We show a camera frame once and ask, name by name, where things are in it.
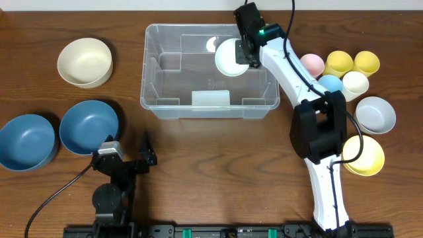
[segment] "green clip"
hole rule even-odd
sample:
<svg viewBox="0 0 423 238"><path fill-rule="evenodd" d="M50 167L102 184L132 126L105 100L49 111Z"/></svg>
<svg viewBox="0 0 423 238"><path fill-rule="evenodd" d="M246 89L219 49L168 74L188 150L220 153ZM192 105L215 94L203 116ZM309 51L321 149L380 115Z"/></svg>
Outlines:
<svg viewBox="0 0 423 238"><path fill-rule="evenodd" d="M191 229L183 229L182 238L191 238Z"/></svg>
<svg viewBox="0 0 423 238"><path fill-rule="evenodd" d="M278 230L269 229L269 238L278 238Z"/></svg>

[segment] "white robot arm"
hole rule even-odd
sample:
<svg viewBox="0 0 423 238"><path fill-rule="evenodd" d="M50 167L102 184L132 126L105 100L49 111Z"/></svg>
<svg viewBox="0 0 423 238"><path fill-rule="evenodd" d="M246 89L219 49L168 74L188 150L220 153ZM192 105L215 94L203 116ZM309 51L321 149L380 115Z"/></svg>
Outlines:
<svg viewBox="0 0 423 238"><path fill-rule="evenodd" d="M287 40L288 57L295 64L300 73L313 84L314 88L322 93L327 91L322 85L310 75L299 61L294 53L289 40ZM308 86L299 78L297 73L292 69L288 60L286 59L283 49L284 39L278 37L267 41L265 46L260 47L260 62L268 69L274 77L278 80L282 89L285 91L288 99L293 107L301 104L303 100L313 101L320 98L313 91L310 91ZM330 181L329 165L333 161L340 160L340 155L330 155L325 159L321 159L320 164L316 165L308 158L305 159L307 168L309 169L311 186L313 188L313 196L315 200L314 218L317 224L323 230L336 229L336 218L334 211L334 198L332 193L332 186ZM334 181L336 189L336 197L338 204L339 222L341 225L348 221L348 215L344 208L342 199L342 190L340 182L340 166L334 166Z"/></svg>

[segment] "light blue cup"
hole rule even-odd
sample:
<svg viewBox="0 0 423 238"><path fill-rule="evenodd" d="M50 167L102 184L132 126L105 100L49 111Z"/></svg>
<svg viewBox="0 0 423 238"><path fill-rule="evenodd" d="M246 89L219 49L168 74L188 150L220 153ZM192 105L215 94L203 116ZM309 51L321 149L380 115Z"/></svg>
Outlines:
<svg viewBox="0 0 423 238"><path fill-rule="evenodd" d="M12 171L31 171L56 156L59 139L42 116L18 116L0 131L0 164Z"/></svg>
<svg viewBox="0 0 423 238"><path fill-rule="evenodd" d="M69 109L60 123L63 145L79 155L97 151L110 135L118 135L119 120L108 104L98 100L80 102Z"/></svg>
<svg viewBox="0 0 423 238"><path fill-rule="evenodd" d="M342 81L333 75L325 75L319 79L319 83L324 86L329 92L333 93L337 90L343 90Z"/></svg>

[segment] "bowl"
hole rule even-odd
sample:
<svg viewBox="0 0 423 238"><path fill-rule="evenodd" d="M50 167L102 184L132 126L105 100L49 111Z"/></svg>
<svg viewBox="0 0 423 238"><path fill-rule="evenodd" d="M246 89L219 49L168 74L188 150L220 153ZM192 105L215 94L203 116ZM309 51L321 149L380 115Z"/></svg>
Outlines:
<svg viewBox="0 0 423 238"><path fill-rule="evenodd" d="M61 120L59 134L63 145L79 155L97 151L110 135L118 135L119 120L108 104L87 100L73 106Z"/></svg>
<svg viewBox="0 0 423 238"><path fill-rule="evenodd" d="M245 73L249 65L241 65L236 62L235 42L239 40L231 38L224 41L216 50L214 61L220 73L228 77L236 77Z"/></svg>
<svg viewBox="0 0 423 238"><path fill-rule="evenodd" d="M12 171L31 171L56 156L59 140L42 116L27 114L8 122L0 131L0 164Z"/></svg>
<svg viewBox="0 0 423 238"><path fill-rule="evenodd" d="M98 87L112 75L112 53L104 42L82 38L61 51L58 71L72 85L84 89Z"/></svg>
<svg viewBox="0 0 423 238"><path fill-rule="evenodd" d="M384 134L394 128L397 115L386 100L379 97L367 97L358 103L354 119L362 132Z"/></svg>
<svg viewBox="0 0 423 238"><path fill-rule="evenodd" d="M368 136L363 136L363 153L358 160L352 163L345 163L344 166L350 172L361 176L372 176L377 174L385 164L385 154L377 141ZM360 148L360 139L353 136L344 145L342 160L354 158Z"/></svg>

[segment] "yellow cup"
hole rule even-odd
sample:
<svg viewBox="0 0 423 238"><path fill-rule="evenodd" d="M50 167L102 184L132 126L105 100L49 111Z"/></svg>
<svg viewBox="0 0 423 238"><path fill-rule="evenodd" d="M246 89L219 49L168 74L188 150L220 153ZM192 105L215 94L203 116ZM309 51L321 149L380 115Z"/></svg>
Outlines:
<svg viewBox="0 0 423 238"><path fill-rule="evenodd" d="M346 52L337 50L329 54L323 75L335 75L341 78L352 68L352 58Z"/></svg>
<svg viewBox="0 0 423 238"><path fill-rule="evenodd" d="M366 77L376 73L381 67L379 58L368 51L362 51L356 55L351 71L357 71L364 74Z"/></svg>
<svg viewBox="0 0 423 238"><path fill-rule="evenodd" d="M377 141L368 136L363 136L363 153L356 161L344 164L345 168L361 176L371 176L377 174L385 164L385 154ZM360 148L360 139L358 136L350 138L342 150L342 159L349 160L354 158Z"/></svg>

